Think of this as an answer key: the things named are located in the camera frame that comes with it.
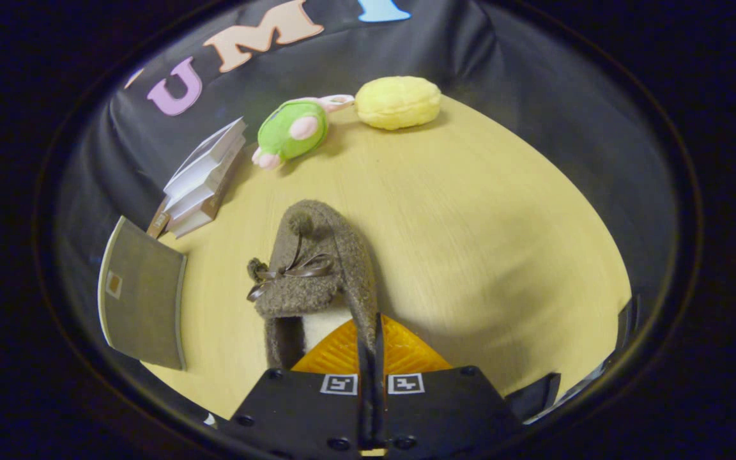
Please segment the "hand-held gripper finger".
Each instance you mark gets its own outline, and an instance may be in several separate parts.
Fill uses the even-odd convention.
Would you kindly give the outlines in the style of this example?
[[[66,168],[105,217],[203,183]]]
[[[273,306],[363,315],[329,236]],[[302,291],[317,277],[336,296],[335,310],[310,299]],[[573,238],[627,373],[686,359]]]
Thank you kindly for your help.
[[[371,437],[371,359],[345,321],[292,369],[268,369],[218,431],[255,457],[360,457]]]
[[[373,435],[387,457],[484,457],[522,431],[479,367],[448,364],[383,314],[376,326]]]

